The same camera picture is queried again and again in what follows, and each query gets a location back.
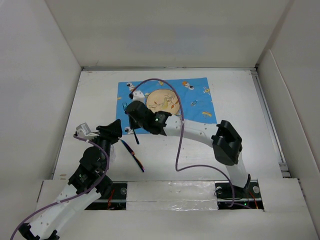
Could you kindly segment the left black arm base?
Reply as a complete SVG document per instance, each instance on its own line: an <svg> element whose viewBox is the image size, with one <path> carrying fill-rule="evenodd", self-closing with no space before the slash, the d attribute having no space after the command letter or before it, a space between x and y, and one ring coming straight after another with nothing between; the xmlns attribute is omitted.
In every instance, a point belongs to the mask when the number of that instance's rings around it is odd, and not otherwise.
<svg viewBox="0 0 320 240"><path fill-rule="evenodd" d="M91 203L85 210L88 211L122 211L127 208L127 182L115 182L112 185L111 192L102 196L98 200Z"/></svg>

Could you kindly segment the iridescent rainbow knife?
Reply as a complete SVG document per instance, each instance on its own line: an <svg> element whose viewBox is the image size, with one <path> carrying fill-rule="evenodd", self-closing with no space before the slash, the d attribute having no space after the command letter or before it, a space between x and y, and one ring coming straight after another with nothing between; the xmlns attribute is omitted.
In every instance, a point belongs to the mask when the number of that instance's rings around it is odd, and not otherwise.
<svg viewBox="0 0 320 240"><path fill-rule="evenodd" d="M122 142L122 144L124 145L124 147L126 148L126 150L130 153L130 155L132 156L132 158L135 160L135 162L137 163L138 167L140 168L140 170L144 173L145 172L145 168L142 165L142 163L140 162L140 160L136 157L135 152L133 151L133 149L124 141L124 140L120 140Z"/></svg>

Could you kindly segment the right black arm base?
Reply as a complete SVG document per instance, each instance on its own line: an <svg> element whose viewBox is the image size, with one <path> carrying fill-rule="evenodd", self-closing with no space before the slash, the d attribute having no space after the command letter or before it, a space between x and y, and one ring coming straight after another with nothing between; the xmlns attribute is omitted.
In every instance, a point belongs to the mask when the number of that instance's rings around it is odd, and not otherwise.
<svg viewBox="0 0 320 240"><path fill-rule="evenodd" d="M246 189L234 186L234 195L228 181L215 181L214 183L218 210L264 209L257 180L251 180Z"/></svg>

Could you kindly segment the beige bird-pattern plate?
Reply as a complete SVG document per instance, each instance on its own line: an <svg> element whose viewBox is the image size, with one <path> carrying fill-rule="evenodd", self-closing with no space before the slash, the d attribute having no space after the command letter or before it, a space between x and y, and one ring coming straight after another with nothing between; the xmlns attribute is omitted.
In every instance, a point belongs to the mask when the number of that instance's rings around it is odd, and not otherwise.
<svg viewBox="0 0 320 240"><path fill-rule="evenodd" d="M177 95L170 89L157 89L151 92L145 104L153 113L163 111L175 115L180 110Z"/></svg>

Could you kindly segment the iridescent rainbow fork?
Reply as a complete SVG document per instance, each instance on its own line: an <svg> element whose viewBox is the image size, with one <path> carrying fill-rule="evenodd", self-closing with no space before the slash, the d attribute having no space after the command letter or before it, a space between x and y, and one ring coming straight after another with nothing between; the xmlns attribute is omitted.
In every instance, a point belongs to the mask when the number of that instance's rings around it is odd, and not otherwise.
<svg viewBox="0 0 320 240"><path fill-rule="evenodd" d="M126 110L127 110L127 107L128 107L128 104L126 102L122 103L122 107L123 107L123 110L124 110L124 113L126 113ZM134 138L135 138L135 141L136 141L136 144L139 145L140 142L138 140L138 137L137 137L137 134L135 132L135 123L134 123L134 120L131 116L128 115L128 123L129 123L129 126L125 127L124 128L124 131L127 133L127 134L133 134L134 135Z"/></svg>

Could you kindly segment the blue space-print placemat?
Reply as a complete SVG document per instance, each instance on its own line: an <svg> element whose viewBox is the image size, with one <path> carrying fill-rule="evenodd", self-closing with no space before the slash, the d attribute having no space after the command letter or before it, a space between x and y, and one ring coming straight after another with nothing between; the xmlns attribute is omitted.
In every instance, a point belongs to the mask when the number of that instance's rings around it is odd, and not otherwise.
<svg viewBox="0 0 320 240"><path fill-rule="evenodd" d="M206 77L171 79L165 81L173 86L178 96L180 97L185 119L206 124L217 123L214 104L211 97L211 91L209 88L208 79ZM121 120L123 134L127 134L125 132L125 127L129 126L129 119L124 112L123 103L126 102L127 105L131 103L132 100L129 98L129 93L140 83L141 81L118 83L115 118ZM144 103L146 104L146 98L148 97L148 95L153 91L160 89L172 90L171 87L159 80L148 81L147 83L139 86L137 90L143 92L145 96ZM181 110L179 110L179 112L175 115L180 117Z"/></svg>

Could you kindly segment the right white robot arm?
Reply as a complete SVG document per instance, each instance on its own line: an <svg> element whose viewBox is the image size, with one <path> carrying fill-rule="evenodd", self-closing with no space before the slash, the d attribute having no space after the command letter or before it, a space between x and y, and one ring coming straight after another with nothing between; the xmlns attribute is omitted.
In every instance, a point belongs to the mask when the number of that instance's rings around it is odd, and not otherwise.
<svg viewBox="0 0 320 240"><path fill-rule="evenodd" d="M153 135L182 136L211 147L215 159L226 166L232 193L243 197L249 192L251 176L242 160L242 138L229 121L211 124L182 119L166 111L152 112L137 100L124 112L129 116L132 129L142 128Z"/></svg>

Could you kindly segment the clear drinking glass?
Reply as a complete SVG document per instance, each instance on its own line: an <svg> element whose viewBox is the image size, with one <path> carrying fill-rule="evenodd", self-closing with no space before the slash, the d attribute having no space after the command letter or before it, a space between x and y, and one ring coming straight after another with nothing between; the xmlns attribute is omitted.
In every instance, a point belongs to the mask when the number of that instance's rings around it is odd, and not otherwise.
<svg viewBox="0 0 320 240"><path fill-rule="evenodd" d="M116 160L116 152L115 152L115 147L113 145L110 146L110 151L109 151L109 161L113 163Z"/></svg>

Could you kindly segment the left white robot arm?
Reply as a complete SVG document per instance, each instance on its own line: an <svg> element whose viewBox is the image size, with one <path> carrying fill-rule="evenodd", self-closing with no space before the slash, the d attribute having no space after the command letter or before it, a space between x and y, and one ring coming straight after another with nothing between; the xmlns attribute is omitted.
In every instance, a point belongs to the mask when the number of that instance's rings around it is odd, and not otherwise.
<svg viewBox="0 0 320 240"><path fill-rule="evenodd" d="M58 240L66 224L99 198L107 198L112 191L112 180L107 176L111 146L122 137L121 120L97 126L92 132L86 123L76 128L73 137L90 144L82 154L79 166L68 179L56 200L27 217L16 228L26 240Z"/></svg>

